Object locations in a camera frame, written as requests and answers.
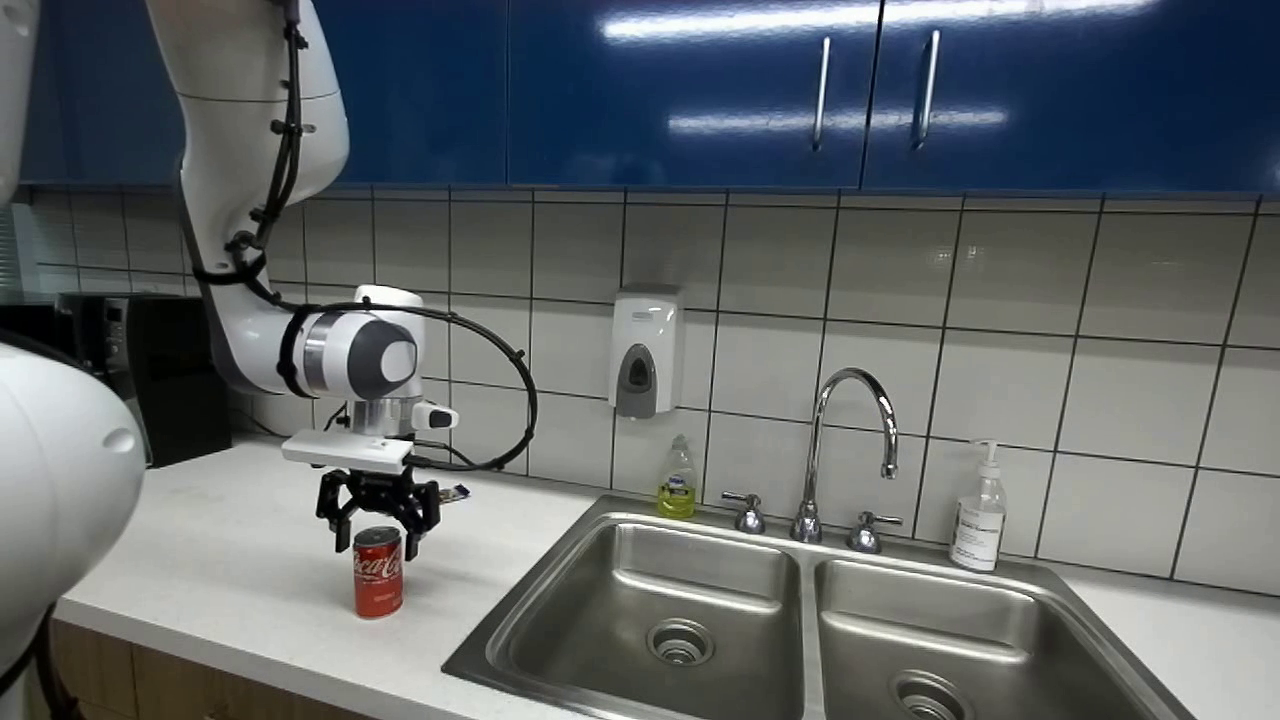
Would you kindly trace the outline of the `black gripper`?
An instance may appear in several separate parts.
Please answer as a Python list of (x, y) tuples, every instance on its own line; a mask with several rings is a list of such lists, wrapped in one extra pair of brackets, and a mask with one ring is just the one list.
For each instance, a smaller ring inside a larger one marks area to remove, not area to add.
[(336, 552), (354, 543), (354, 515), (375, 513), (394, 515), (405, 536), (405, 562), (422, 558), (422, 539), (441, 525), (441, 510), (452, 502), (469, 502), (463, 486), (415, 486), (409, 471), (375, 477), (375, 471), (326, 471), (315, 494), (315, 515), (332, 529)]

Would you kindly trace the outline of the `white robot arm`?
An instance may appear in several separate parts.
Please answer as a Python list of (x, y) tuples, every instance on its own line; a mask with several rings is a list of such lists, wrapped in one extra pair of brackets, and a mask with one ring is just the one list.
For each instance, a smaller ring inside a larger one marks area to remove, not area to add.
[[(347, 162), (347, 114), (314, 0), (145, 0), (179, 99), (193, 275), (232, 367), (262, 394), (409, 408), (422, 301), (368, 284), (346, 309), (269, 294), (265, 241)], [(56, 599), (120, 539), (145, 431), (92, 374), (0, 345), (0, 667), (19, 675)]]

